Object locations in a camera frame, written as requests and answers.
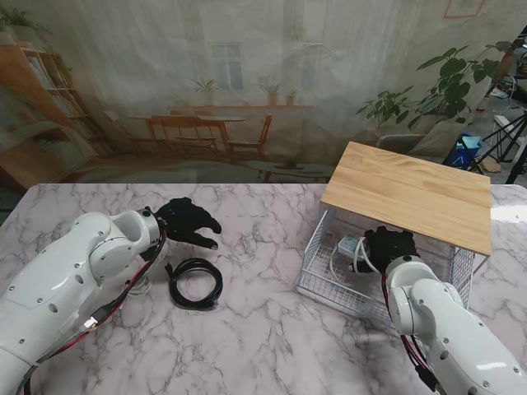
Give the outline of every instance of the wooden board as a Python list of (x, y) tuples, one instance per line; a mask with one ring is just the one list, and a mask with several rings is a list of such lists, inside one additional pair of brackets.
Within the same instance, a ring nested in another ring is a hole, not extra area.
[(490, 255), (486, 176), (350, 142), (322, 202)]

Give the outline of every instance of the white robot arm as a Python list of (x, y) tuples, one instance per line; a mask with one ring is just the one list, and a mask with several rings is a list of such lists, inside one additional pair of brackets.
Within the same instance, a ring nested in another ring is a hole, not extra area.
[(149, 210), (90, 212), (28, 263), (0, 299), (0, 395), (14, 393), (30, 368), (82, 325), (105, 278), (159, 238)]
[(525, 371), (514, 356), (419, 257), (396, 258), (385, 274), (394, 326), (422, 343), (436, 390), (447, 395), (527, 393)]

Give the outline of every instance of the marble table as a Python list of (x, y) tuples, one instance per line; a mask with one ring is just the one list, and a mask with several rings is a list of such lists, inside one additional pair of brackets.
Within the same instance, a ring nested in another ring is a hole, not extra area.
[[(37, 370), (34, 393), (427, 394), (400, 340), (299, 295), (294, 282), (315, 228), (317, 184), (46, 184), (31, 188), (0, 229), (0, 291), (86, 211), (116, 214), (189, 196), (222, 224), (219, 249), (169, 242), (163, 261), (198, 256), (224, 280), (213, 311), (175, 307), (159, 263), (148, 295)], [(493, 254), (473, 281), (471, 308), (527, 362), (527, 190), (492, 186)], [(134, 262), (138, 267), (140, 261)], [(109, 280), (104, 297), (130, 272)], [(210, 286), (188, 279), (183, 292)]]

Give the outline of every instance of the metal wire basket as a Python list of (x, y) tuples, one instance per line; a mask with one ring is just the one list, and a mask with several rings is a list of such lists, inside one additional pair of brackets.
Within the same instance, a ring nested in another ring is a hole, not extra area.
[[(385, 225), (359, 217), (348, 215), (342, 219), (335, 216), (333, 209), (324, 212), (305, 249), (296, 287), (301, 293), (329, 302), (329, 305), (337, 309), (393, 326), (383, 301), (379, 274), (351, 273), (348, 269), (349, 261), (332, 254), (336, 243), (344, 235), (359, 237), (368, 229)], [(422, 260), (442, 281), (447, 281), (456, 288), (466, 307), (472, 282), (474, 253), (441, 242), (430, 243), (420, 235), (414, 235), (414, 240)], [(329, 267), (332, 255), (333, 272)]]

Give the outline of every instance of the black wire coil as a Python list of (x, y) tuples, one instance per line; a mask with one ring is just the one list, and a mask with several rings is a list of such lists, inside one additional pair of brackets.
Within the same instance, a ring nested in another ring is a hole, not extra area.
[[(168, 263), (165, 266), (166, 272), (170, 277), (169, 291), (172, 300), (181, 307), (186, 309), (194, 310), (205, 310), (214, 307), (216, 300), (220, 297), (223, 290), (223, 278), (222, 273), (214, 267), (208, 260), (202, 258), (189, 258), (185, 259), (179, 266), (174, 270)], [(188, 300), (181, 295), (178, 290), (178, 278), (186, 272), (206, 272), (214, 277), (216, 285), (210, 294), (205, 296), (201, 300)]]

